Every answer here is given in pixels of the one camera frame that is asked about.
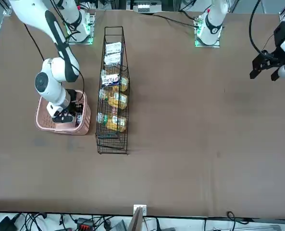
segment black wire basket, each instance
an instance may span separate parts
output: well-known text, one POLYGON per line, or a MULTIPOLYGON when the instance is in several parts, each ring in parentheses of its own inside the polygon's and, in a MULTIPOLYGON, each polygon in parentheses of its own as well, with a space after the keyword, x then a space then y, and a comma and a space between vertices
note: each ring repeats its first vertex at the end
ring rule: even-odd
POLYGON ((127 154, 130 79, 122 26, 105 27, 96 141, 98 153, 127 154))

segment floor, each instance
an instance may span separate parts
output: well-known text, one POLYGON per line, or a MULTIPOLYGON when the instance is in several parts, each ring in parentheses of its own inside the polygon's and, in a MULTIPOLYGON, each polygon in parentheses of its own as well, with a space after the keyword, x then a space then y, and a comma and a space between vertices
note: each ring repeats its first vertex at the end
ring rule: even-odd
MULTIPOLYGON (((47 7, 50 7, 50 0, 43 0, 47 7)), ((250 13, 256 4, 256 0, 240 0, 235 8, 235 13, 250 13)), ((187 8, 188 11, 203 11, 207 6, 211 4, 211 0, 197 0, 193 7, 187 8)), ((186 0, 182 0, 181 7, 186 6, 186 0)), ((285 0, 262 0, 257 8, 256 13, 278 13, 285 6, 285 0)), ((3 9, 0 7, 0 24, 2 21, 3 9)))
MULTIPOLYGON (((8 216, 9 218, 13 218, 16 215, 16 213, 0 213, 0 222, 5 216, 8 216)), ((91 216, 88 215, 72 215, 73 219, 78 218, 85 218, 90 219, 91 216)), ((53 230, 61 230, 62 225, 59 224, 60 220, 60 214, 48 214, 48 217, 46 219, 43 219, 42 217, 37 218, 37 223, 39 227, 43 231, 53 231, 53 230)), ((110 219, 111 227, 118 224, 121 220, 124 221, 125 226, 128 227, 131 221, 131 217, 121 217, 121 216, 115 216, 110 219)), ((181 218, 159 218, 159 223, 161 229, 168 229, 168 228, 175 228, 175 230, 182 230, 182 231, 203 231, 204 228, 204 220, 203 219, 181 219, 181 218)), ((155 231, 157 228, 156 225, 156 219, 155 218, 145 218, 145 223, 142 225, 141 231, 155 231)), ((22 214, 16 221, 15 225, 17 228, 21 229, 25 223, 25 214, 22 214)), ((249 227, 266 227, 270 225, 275 225, 274 223, 256 223, 251 222, 248 225, 241 225, 239 223, 236 223, 235 225, 235 231, 240 228, 249 228, 249 227)), ((280 226, 280 229, 277 229, 276 231, 285 231, 285 224, 278 224, 280 226)), ((71 220, 69 215, 64 215, 64 226, 66 228, 72 228, 72 230, 75 230, 76 224, 71 220)), ((215 220, 207 220, 206 223, 206 231, 213 231, 213 230, 228 230, 231 229, 233 226, 233 223, 231 221, 215 221, 215 220)), ((30 231, 37 231, 37 227, 35 224, 33 224, 32 229, 30 231)), ((101 225, 99 228, 97 228, 98 231, 105 231, 103 225, 101 225)))

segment white snack package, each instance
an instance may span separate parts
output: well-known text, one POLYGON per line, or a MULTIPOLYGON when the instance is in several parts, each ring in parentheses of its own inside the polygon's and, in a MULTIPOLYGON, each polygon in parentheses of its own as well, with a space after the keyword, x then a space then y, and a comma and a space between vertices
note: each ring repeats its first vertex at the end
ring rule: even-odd
MULTIPOLYGON (((113 96, 116 100, 119 100, 119 93, 115 93, 113 96)), ((121 94, 121 102, 126 103, 127 102, 127 97, 126 95, 121 94)))
MULTIPOLYGON (((118 121, 118 117, 116 117, 115 115, 112 117, 112 121, 113 123, 117 123, 118 121)), ((123 118, 119 118, 119 124, 123 127, 125 127, 125 119, 123 118)))
POLYGON ((106 55, 121 52, 121 42, 106 43, 106 55))
POLYGON ((120 63, 121 53, 105 55, 104 62, 106 65, 117 65, 120 63))
POLYGON ((102 75, 102 86, 116 85, 119 83, 119 75, 102 75))

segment wire rack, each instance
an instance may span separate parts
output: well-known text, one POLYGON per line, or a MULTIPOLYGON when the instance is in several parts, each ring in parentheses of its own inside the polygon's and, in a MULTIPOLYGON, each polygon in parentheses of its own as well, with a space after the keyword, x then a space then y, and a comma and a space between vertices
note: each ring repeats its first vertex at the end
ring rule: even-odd
POLYGON ((127 154, 130 79, 122 26, 105 27, 99 77, 96 140, 98 153, 127 154), (107 44, 121 43, 120 61, 105 62, 107 44), (103 83, 103 76, 116 76, 116 82, 103 83))

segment snack package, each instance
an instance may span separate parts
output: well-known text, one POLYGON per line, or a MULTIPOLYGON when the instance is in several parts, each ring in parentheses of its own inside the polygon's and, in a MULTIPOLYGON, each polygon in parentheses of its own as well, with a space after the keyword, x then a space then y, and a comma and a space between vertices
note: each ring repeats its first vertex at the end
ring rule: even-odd
POLYGON ((105 65, 118 65, 121 61, 121 52, 106 54, 104 57, 105 65))
POLYGON ((99 113, 98 113, 98 116, 97 116, 97 118, 96 118, 96 121, 97 121, 99 124, 105 125, 105 124, 107 123, 107 121, 108 121, 108 115, 99 112, 99 113))
POLYGON ((108 118, 108 121, 106 123, 106 127, 108 129, 117 130, 117 124, 118 124, 118 131, 122 132, 126 129, 126 118, 120 116, 119 119, 117 116, 113 115, 112 117, 108 118))
POLYGON ((119 53, 122 49, 121 42, 106 43, 106 54, 119 53))
POLYGON ((121 102, 120 102, 120 105, 119 105, 119 93, 118 92, 114 92, 112 95, 110 95, 108 97, 108 104, 111 107, 116 107, 116 108, 120 107, 120 109, 126 108, 126 106, 127 106, 127 96, 124 95, 124 94, 121 94, 120 101, 121 102))
POLYGON ((119 75, 118 74, 113 74, 113 75, 101 75, 102 78, 102 86, 110 86, 110 85, 119 85, 119 75))
POLYGON ((99 98, 100 98, 101 100, 108 100, 108 92, 107 92, 106 89, 101 88, 101 89, 99 90, 99 98))
MULTIPOLYGON (((128 78, 122 77, 121 78, 121 91, 126 91, 128 86, 128 78)), ((115 85, 113 86, 113 91, 118 92, 119 91, 119 86, 115 85)))

